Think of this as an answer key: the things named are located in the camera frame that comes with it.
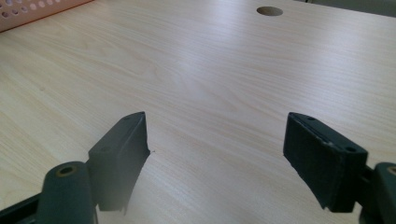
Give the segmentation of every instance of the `light wood grain surface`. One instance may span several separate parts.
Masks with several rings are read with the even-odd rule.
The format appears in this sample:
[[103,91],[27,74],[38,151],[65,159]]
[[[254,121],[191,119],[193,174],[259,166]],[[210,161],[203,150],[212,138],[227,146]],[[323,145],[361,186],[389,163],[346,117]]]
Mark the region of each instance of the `light wood grain surface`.
[[0,209],[146,111],[153,153],[100,223],[357,223],[283,157],[286,119],[396,161],[395,60],[396,19],[282,0],[96,0],[1,33]]

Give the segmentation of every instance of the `wood grain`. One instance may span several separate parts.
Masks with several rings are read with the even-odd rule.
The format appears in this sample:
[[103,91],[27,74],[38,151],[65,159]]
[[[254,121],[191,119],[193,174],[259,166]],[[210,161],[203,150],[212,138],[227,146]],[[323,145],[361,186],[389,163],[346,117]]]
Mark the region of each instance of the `wood grain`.
[[283,157],[286,118],[396,161],[395,59],[395,19],[280,0],[96,0],[3,32],[0,208],[146,111],[153,153],[127,215],[100,223],[357,223]]

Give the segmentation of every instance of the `desk surface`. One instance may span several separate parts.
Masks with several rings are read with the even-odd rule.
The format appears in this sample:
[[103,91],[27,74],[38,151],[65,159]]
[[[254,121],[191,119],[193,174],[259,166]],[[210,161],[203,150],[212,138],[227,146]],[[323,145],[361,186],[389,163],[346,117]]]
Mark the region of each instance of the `desk surface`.
[[[271,6],[283,15],[256,12]],[[396,19],[294,1],[97,0],[0,34],[0,208],[146,111],[153,153],[101,223],[357,223],[283,157],[290,111],[396,161]]]

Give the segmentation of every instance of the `wooden desk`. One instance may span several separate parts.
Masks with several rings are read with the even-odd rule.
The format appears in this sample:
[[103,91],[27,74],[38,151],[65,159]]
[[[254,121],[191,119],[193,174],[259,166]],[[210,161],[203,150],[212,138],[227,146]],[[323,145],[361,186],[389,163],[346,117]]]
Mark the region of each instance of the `wooden desk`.
[[[283,9],[266,17],[258,7]],[[290,111],[396,161],[396,20],[294,1],[96,0],[0,34],[0,207],[146,111],[153,151],[102,223],[357,223],[283,157]]]

